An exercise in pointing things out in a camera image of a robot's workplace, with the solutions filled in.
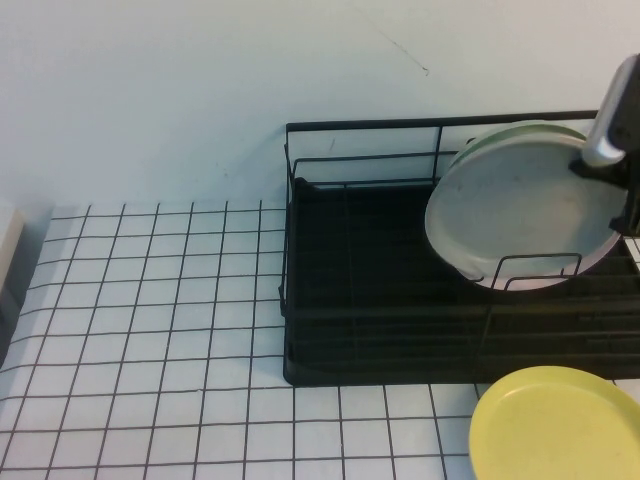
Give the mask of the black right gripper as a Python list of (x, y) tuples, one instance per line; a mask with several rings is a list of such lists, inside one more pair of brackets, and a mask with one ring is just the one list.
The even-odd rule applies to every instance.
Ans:
[(626, 84), (612, 120), (612, 143), (625, 153), (622, 161), (594, 167), (583, 159), (573, 160), (569, 170), (588, 180), (620, 189), (627, 188), (623, 214), (609, 227), (619, 235), (639, 234), (639, 55), (629, 58)]

